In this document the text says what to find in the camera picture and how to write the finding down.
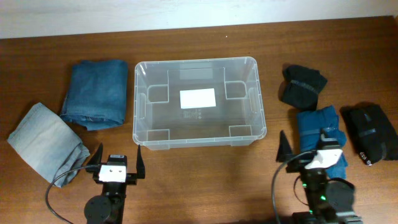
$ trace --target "wooden table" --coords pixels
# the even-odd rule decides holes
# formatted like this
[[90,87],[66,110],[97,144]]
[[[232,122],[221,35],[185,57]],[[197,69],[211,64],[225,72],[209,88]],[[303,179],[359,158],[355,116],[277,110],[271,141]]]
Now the wooden table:
[[[124,223],[272,218],[271,178],[279,165],[275,156],[280,130],[296,147],[299,143],[297,110],[278,100],[286,64],[319,69],[328,79],[318,108],[375,102],[398,129],[398,27],[393,17],[7,39],[0,40],[0,55],[1,223],[61,223],[45,206],[49,183],[6,139],[37,102],[59,113],[71,66],[80,60],[119,58],[129,64],[125,124],[90,132],[69,124],[90,152],[103,142],[104,155],[127,155],[129,172],[135,172],[136,161],[131,135],[133,68],[138,62],[238,56],[258,62],[267,136],[246,147],[144,148],[147,178],[128,188]],[[340,127],[346,131],[344,122]],[[356,213],[365,223],[398,223],[398,162],[368,167],[350,141],[344,152],[348,180],[357,188]],[[280,215],[308,210],[294,197],[296,176],[283,172],[278,178]],[[54,188],[50,203],[74,223],[85,223],[85,203],[100,193],[101,186],[81,172],[64,189]],[[304,198],[302,189],[298,194]]]

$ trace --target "denim fabric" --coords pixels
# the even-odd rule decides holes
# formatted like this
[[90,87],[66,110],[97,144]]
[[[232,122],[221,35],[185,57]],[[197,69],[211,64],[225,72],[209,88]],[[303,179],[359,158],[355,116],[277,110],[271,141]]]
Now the denim fabric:
[[[80,167],[90,155],[81,139],[52,111],[37,103],[10,134],[8,143],[48,182],[58,175]],[[63,187],[75,176],[72,172],[55,185]]]
[[127,75],[127,63],[122,60],[82,61],[74,65],[60,117],[89,131],[122,125]]
[[[340,146],[346,144],[344,132],[338,129],[339,117],[333,106],[328,106],[322,110],[304,111],[297,114],[298,131],[300,133],[300,150],[302,152],[316,149],[320,140],[320,130],[324,129],[329,138],[336,138]],[[346,167],[348,163],[344,154],[339,161],[328,168],[326,173],[330,178],[346,178]]]

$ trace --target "dark blue folded jeans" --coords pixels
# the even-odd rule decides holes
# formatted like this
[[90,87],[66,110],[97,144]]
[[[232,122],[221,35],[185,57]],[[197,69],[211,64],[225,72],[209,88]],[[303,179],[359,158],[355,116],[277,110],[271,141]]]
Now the dark blue folded jeans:
[[[339,117],[333,106],[322,110],[304,111],[297,114],[298,131],[300,133],[300,150],[302,152],[316,149],[320,140],[320,131],[324,129],[329,138],[336,138],[340,146],[346,144],[344,132],[338,129]],[[344,154],[339,161],[329,167],[326,173],[330,178],[346,178],[346,167],[348,166]]]
[[82,61],[74,65],[60,117],[89,131],[122,125],[127,76],[127,63],[122,60]]

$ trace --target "folded clothing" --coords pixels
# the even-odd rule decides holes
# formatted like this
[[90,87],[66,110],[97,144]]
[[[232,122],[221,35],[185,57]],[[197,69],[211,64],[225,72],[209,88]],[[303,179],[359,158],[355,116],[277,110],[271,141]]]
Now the folded clothing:
[[120,126],[126,116],[127,63],[82,61],[72,68],[60,117],[99,130]]
[[353,144],[365,164],[398,160],[398,136],[379,105],[342,110]]
[[[81,139],[41,103],[29,110],[7,141],[49,183],[60,174],[80,167],[90,155]],[[77,171],[65,175],[55,185],[63,187],[76,175]]]
[[[302,152],[316,149],[320,141],[321,129],[324,130],[329,138],[337,139],[341,147],[346,144],[344,132],[338,129],[339,117],[333,106],[328,106],[322,110],[304,111],[297,114],[298,131],[300,133],[300,150]],[[346,178],[346,167],[348,163],[344,154],[339,161],[329,167],[326,173],[330,178]]]
[[291,65],[283,71],[287,84],[282,101],[300,110],[316,110],[318,95],[328,80],[318,70]]

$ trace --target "wire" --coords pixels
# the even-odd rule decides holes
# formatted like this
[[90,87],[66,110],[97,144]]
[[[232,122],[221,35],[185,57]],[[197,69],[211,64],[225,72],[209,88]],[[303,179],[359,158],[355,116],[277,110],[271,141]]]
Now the wire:
[[286,160],[286,161],[285,161],[284,163],[282,163],[282,164],[278,167],[278,169],[275,171],[275,174],[274,174],[274,176],[273,176],[273,178],[272,178],[271,197],[272,197],[272,206],[274,207],[275,219],[276,219],[277,224],[280,224],[280,220],[279,220],[278,211],[277,211],[277,209],[276,209],[276,202],[275,202],[275,182],[276,182],[276,177],[278,176],[279,171],[280,171],[284,166],[286,166],[286,164],[292,162],[293,160],[299,158],[300,156],[307,155],[307,154],[313,154],[313,153],[314,153],[314,151],[302,152],[302,153],[300,153],[300,154],[298,154],[298,155],[296,155],[296,156],[294,156],[294,157],[292,157],[292,158]]
[[297,181],[299,180],[300,177],[301,177],[301,176],[298,176],[298,177],[296,178],[296,180],[294,181],[293,192],[294,192],[294,195],[296,196],[297,200],[299,200],[299,202],[301,202],[301,203],[303,203],[304,205],[307,205],[307,206],[308,206],[307,203],[305,203],[305,202],[303,202],[302,200],[299,199],[299,196],[297,196],[297,193],[296,193],[296,184],[297,184]]
[[99,165],[88,165],[88,166],[81,166],[81,167],[77,167],[75,169],[71,169],[69,171],[64,172],[63,174],[59,175],[57,178],[55,178],[52,183],[49,185],[49,187],[47,187],[47,190],[45,191],[45,195],[44,195],[44,199],[45,199],[45,204],[47,205],[47,208],[49,208],[49,210],[59,219],[61,219],[62,221],[64,221],[65,223],[69,223],[69,224],[73,224],[71,221],[67,220],[66,218],[63,218],[62,216],[60,216],[56,211],[54,211],[54,209],[51,207],[50,203],[49,203],[49,192],[51,187],[54,185],[54,183],[56,183],[57,180],[59,180],[61,177],[63,177],[64,175],[67,175],[71,172],[75,172],[77,170],[81,170],[81,169],[86,169],[86,168],[91,168],[91,167],[98,167]]

